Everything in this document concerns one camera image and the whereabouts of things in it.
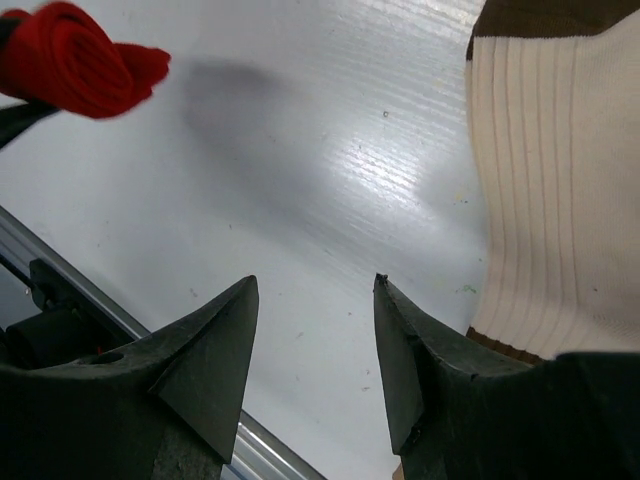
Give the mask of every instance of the screw hole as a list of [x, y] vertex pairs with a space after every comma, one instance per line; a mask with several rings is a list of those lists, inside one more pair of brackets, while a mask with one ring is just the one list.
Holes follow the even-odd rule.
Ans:
[[96, 358], [89, 362], [90, 365], [107, 365], [109, 363], [115, 363], [118, 360], [122, 360], [124, 355], [120, 352], [107, 352], [102, 355], [98, 355]]

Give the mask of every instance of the folded red fabric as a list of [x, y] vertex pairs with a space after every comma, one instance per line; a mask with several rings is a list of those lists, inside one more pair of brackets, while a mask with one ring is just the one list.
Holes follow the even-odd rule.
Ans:
[[12, 97], [108, 118], [149, 98], [169, 72], [167, 52], [114, 44], [70, 3], [49, 3], [33, 15], [10, 10], [2, 17], [21, 19], [0, 49], [0, 92]]

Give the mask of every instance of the red towel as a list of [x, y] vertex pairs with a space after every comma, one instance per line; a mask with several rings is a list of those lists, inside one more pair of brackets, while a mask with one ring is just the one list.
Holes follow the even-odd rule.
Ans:
[[41, 100], [91, 118], [120, 115], [152, 94], [171, 56], [157, 48], [113, 43], [80, 8], [53, 2], [22, 22], [0, 49], [0, 92]]

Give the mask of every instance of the brown stripe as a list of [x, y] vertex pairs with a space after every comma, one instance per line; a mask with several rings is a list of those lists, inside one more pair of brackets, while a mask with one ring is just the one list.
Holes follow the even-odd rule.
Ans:
[[476, 332], [473, 327], [469, 327], [469, 330], [467, 331], [467, 338], [470, 338], [484, 347], [495, 350], [502, 355], [520, 360], [521, 362], [528, 363], [530, 365], [538, 365], [544, 362], [544, 360], [537, 355], [525, 352], [524, 350], [518, 350], [497, 340], [492, 340], [486, 335]]
[[640, 10], [640, 0], [487, 0], [473, 37], [559, 38], [598, 35]]

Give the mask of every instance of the white table surface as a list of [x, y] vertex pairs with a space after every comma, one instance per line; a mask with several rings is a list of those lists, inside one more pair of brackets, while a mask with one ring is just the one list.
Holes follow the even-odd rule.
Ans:
[[0, 204], [150, 329], [257, 275], [245, 409], [331, 480], [389, 479], [374, 274], [464, 331], [485, 272], [481, 0], [78, 3], [173, 53], [171, 76], [122, 118], [22, 136]]

